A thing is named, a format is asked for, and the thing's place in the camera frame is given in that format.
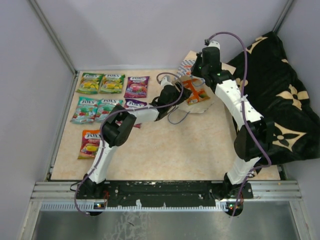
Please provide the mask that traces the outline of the fruits candy bag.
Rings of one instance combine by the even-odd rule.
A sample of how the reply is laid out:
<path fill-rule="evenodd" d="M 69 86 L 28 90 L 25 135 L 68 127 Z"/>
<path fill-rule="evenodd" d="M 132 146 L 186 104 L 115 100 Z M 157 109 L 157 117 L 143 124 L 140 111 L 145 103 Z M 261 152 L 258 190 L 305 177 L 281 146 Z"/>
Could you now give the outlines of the fruits candy bag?
<path fill-rule="evenodd" d="M 186 100 L 189 106 L 210 99 L 209 95 L 205 91 L 205 81 L 203 79 L 190 78 L 182 83 L 186 89 L 191 91 L 189 98 Z"/>
<path fill-rule="evenodd" d="M 100 131 L 83 130 L 78 159 L 94 159 L 100 146 Z"/>

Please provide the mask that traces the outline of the blue checkered paper bag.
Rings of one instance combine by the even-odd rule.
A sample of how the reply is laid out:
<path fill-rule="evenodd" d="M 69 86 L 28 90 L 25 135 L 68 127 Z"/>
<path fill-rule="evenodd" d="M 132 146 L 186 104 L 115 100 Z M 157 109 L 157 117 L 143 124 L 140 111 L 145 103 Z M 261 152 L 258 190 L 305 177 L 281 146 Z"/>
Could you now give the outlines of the blue checkered paper bag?
<path fill-rule="evenodd" d="M 174 111 L 171 111 L 167 120 L 169 123 L 177 125 L 190 114 L 203 114 L 206 111 L 213 111 L 219 117 L 224 116 L 226 122 L 231 125 L 233 123 L 232 117 L 222 101 L 206 86 L 204 79 L 191 75 L 191 67 L 194 65 L 196 57 L 195 51 L 189 51 L 177 70 L 177 76 L 181 79 L 183 86 L 191 91 L 191 95 L 187 100 L 174 107 L 173 110 L 180 110 L 186 114 L 181 120 L 173 122 L 170 116 Z"/>

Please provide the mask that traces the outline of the purple snack bag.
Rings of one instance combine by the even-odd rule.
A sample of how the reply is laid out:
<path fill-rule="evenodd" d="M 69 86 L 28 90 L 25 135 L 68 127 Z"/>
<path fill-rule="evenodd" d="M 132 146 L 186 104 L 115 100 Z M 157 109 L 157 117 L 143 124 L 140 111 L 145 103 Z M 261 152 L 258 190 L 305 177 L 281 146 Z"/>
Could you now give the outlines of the purple snack bag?
<path fill-rule="evenodd" d="M 124 108 L 125 109 L 137 109 L 137 108 L 145 107 L 146 105 L 147 105 L 146 102 L 136 100 L 136 99 L 126 98 L 125 103 L 124 103 Z"/>
<path fill-rule="evenodd" d="M 147 97 L 149 76 L 130 76 L 124 92 L 125 99 L 142 99 Z"/>

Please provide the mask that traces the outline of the green candy bag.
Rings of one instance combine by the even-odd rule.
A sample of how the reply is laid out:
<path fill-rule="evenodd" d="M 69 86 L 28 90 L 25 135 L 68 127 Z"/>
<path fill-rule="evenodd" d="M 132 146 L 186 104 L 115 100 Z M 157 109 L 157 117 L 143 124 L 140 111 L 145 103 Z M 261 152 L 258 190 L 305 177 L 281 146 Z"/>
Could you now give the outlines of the green candy bag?
<path fill-rule="evenodd" d="M 84 72 L 76 92 L 88 95 L 98 94 L 103 76 L 102 73 Z"/>
<path fill-rule="evenodd" d="M 99 94 L 120 94 L 123 90 L 124 74 L 104 74 L 98 90 Z"/>

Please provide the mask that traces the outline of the teal snack bag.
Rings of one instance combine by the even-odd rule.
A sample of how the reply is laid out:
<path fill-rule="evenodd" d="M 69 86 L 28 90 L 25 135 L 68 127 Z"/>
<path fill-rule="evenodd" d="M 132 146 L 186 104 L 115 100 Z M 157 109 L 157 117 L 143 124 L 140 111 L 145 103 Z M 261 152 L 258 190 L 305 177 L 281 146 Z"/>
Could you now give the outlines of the teal snack bag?
<path fill-rule="evenodd" d="M 91 124 L 95 121 L 99 100 L 80 96 L 70 120 L 74 124 Z"/>
<path fill-rule="evenodd" d="M 122 99 L 100 99 L 95 121 L 102 123 L 116 105 L 123 105 Z"/>

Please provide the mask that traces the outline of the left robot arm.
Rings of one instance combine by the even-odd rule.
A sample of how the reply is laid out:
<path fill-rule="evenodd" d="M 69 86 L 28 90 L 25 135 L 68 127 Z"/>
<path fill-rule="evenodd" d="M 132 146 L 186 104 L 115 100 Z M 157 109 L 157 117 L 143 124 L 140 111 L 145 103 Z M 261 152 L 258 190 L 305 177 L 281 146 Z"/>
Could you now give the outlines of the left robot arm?
<path fill-rule="evenodd" d="M 191 91 L 181 83 L 166 85 L 150 104 L 138 108 L 117 105 L 99 129 L 100 143 L 89 171 L 77 185 L 75 199 L 99 198 L 104 192 L 107 170 L 117 149 L 129 138 L 134 125 L 163 119 L 171 108 L 187 100 Z"/>

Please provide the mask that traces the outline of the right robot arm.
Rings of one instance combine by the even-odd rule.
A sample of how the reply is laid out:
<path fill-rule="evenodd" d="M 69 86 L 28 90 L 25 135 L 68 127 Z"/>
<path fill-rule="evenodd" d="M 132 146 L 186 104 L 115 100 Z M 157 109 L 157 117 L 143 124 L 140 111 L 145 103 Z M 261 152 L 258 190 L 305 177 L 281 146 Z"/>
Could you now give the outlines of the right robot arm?
<path fill-rule="evenodd" d="M 212 192 L 219 200 L 235 198 L 241 192 L 241 184 L 247 181 L 256 163 L 269 150 L 275 123 L 254 109 L 233 75 L 222 69 L 218 42 L 207 44 L 197 53 L 191 74 L 204 79 L 205 85 L 227 107 L 239 129 L 233 144 L 234 164 L 224 175 L 222 184 Z"/>

